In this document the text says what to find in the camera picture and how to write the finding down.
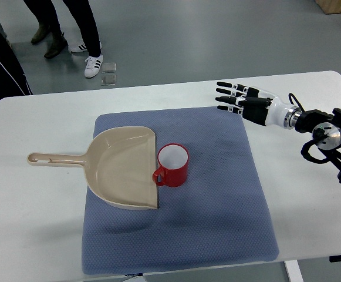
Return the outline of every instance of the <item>blue fabric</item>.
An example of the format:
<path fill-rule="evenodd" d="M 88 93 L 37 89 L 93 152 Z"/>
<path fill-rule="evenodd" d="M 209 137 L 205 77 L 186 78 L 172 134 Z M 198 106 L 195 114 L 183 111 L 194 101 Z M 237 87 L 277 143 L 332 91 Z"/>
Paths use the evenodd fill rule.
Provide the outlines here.
<path fill-rule="evenodd" d="M 157 148 L 183 144 L 188 178 L 158 188 L 158 210 L 112 207 L 87 190 L 82 240 L 86 274 L 131 274 L 272 261 L 279 253 L 271 217 L 239 115 L 215 107 L 112 113 L 94 136 L 147 126 Z"/>

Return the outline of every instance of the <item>white table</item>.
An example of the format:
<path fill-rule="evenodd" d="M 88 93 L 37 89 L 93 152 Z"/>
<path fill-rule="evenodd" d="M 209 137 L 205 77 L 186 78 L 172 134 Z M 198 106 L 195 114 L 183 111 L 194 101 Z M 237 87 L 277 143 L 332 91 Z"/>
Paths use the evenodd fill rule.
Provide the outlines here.
<path fill-rule="evenodd" d="M 90 278 L 81 268 L 83 169 L 33 167 L 29 153 L 81 155 L 105 113 L 220 105 L 216 81 L 1 100 L 0 281 Z M 266 89 L 284 102 L 292 92 L 306 110 L 341 108 L 341 76 L 332 71 L 223 81 Z M 244 122 L 280 249 L 276 261 L 341 254 L 337 168 L 301 156 L 309 133 Z"/>

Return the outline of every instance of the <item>beige dustpan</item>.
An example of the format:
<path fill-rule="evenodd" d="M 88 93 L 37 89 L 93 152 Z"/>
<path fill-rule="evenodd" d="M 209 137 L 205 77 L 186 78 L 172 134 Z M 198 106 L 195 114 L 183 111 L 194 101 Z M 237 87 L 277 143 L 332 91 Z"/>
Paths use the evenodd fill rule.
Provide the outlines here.
<path fill-rule="evenodd" d="M 35 166 L 81 166 L 91 191 L 121 209 L 157 209 L 156 136 L 144 126 L 108 129 L 97 135 L 83 155 L 31 153 Z"/>

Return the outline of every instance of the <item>robotic arm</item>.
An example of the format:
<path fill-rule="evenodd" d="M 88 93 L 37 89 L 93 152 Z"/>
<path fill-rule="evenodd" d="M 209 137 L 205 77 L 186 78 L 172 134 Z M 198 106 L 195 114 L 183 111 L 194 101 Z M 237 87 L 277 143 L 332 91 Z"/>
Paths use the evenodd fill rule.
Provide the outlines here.
<path fill-rule="evenodd" d="M 341 109 L 335 108 L 333 114 L 319 110 L 305 111 L 302 105 L 290 93 L 291 103 L 286 104 L 271 92 L 247 87 L 240 84 L 217 82 L 218 93 L 225 96 L 216 97 L 216 101 L 227 103 L 228 106 L 218 106 L 218 109 L 227 110 L 242 115 L 246 120 L 258 125 L 277 125 L 284 129 L 295 129 L 297 132 L 312 134 L 312 140 L 304 144 L 301 155 L 313 163 L 332 162 L 338 169 L 337 178 L 341 183 Z M 326 157 L 319 160 L 310 155 L 311 146 L 317 146 Z"/>

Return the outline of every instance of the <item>brown shoe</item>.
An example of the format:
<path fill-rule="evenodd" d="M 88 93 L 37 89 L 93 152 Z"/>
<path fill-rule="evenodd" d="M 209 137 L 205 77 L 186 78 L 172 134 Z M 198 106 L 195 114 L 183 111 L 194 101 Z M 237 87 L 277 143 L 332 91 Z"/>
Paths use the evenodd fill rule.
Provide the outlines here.
<path fill-rule="evenodd" d="M 52 46 L 50 46 L 50 49 L 44 55 L 46 59 L 54 58 L 56 55 L 60 54 L 61 51 L 67 46 L 67 41 L 63 37 L 63 34 L 61 34 L 61 36 L 56 36 L 54 35 L 54 33 L 52 33 L 53 42 Z"/>
<path fill-rule="evenodd" d="M 45 39 L 45 37 L 49 34 L 50 32 L 50 26 L 42 23 L 39 24 L 39 29 L 36 31 L 35 35 L 33 36 L 33 38 L 31 39 L 31 43 L 33 45 L 43 41 Z"/>

